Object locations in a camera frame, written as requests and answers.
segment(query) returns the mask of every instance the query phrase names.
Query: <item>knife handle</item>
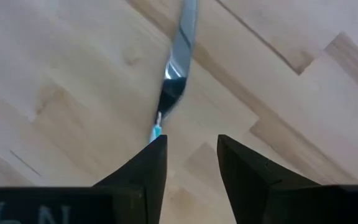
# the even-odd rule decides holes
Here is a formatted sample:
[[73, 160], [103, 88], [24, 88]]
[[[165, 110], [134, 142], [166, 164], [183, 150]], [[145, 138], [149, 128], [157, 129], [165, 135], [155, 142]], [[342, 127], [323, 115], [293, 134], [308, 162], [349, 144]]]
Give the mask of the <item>knife handle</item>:
[[150, 137], [150, 143], [158, 138], [162, 133], [162, 128], [159, 124], [155, 124], [152, 129], [152, 134]]

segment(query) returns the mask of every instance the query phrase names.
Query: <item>knife blade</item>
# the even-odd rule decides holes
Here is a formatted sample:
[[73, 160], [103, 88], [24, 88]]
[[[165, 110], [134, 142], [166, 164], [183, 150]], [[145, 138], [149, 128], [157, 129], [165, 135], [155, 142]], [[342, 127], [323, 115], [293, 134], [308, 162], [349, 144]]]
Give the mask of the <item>knife blade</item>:
[[162, 133], [162, 122], [181, 100], [185, 91], [195, 46], [197, 15], [198, 0], [184, 0], [170, 57], [165, 67], [150, 142]]

